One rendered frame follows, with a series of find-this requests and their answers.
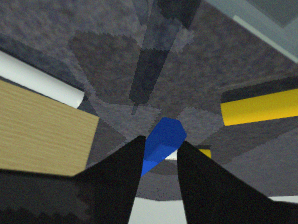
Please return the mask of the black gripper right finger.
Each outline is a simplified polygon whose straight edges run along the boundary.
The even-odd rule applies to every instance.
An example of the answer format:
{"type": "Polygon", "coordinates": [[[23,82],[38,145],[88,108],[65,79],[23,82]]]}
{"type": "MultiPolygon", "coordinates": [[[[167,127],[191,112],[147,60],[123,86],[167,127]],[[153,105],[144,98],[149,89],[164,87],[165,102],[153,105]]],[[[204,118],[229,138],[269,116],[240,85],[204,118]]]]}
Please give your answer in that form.
{"type": "Polygon", "coordinates": [[[298,203],[273,201],[185,140],[177,169],[187,224],[298,224],[298,203]]]}

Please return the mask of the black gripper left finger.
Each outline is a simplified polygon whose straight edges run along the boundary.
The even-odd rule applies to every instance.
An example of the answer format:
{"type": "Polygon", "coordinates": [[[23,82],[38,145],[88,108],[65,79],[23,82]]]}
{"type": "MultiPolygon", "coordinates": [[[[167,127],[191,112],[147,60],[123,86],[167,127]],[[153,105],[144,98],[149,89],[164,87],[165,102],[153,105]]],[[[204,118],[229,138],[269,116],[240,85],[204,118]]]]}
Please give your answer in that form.
{"type": "Polygon", "coordinates": [[[146,136],[74,176],[0,169],[0,224],[128,224],[146,136]]]}

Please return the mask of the keyboard with white letter keys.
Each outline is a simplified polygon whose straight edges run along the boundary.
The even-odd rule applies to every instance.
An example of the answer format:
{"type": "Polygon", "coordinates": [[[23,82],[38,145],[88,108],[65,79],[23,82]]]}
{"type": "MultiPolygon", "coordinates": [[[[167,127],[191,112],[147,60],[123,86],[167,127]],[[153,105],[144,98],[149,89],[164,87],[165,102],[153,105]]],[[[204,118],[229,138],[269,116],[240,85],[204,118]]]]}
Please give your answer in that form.
{"type": "Polygon", "coordinates": [[[298,0],[204,0],[298,63],[298,0]]]}

